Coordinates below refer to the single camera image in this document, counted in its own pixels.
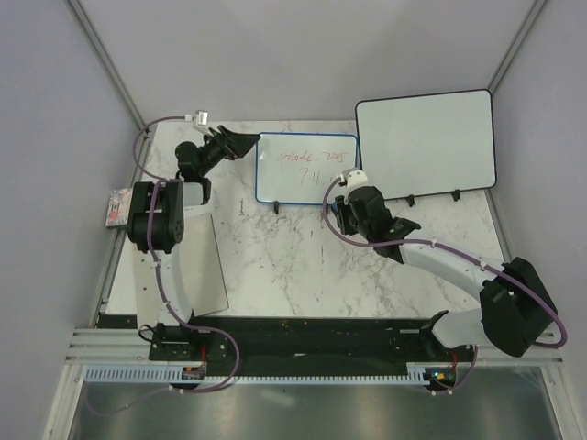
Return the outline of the blue framed small whiteboard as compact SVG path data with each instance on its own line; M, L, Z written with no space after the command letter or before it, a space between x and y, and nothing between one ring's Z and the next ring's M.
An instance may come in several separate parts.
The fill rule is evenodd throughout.
M351 134L262 132L256 145L255 199L320 205L331 182L358 163L359 142Z

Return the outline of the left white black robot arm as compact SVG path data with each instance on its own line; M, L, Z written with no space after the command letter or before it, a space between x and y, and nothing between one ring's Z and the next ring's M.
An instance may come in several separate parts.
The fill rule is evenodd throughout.
M207 175L223 160L244 158L260 135L218 126L204 129L203 140L175 147L174 177L132 188L126 230L139 327L176 326L228 307Z

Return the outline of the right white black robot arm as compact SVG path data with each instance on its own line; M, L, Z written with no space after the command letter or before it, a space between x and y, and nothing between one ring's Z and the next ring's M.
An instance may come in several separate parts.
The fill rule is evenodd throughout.
M434 361L453 348L491 344L506 355L522 357L532 346L543 347L540 337L550 325L559 329L563 346L564 324L534 266L523 258L509 262L473 256L429 236L420 224L394 217L382 195L365 186L340 195L330 206L336 218L333 231L345 242L360 235L363 248L399 264L429 272L466 292L477 307L466 312L440 311L423 326L422 354Z

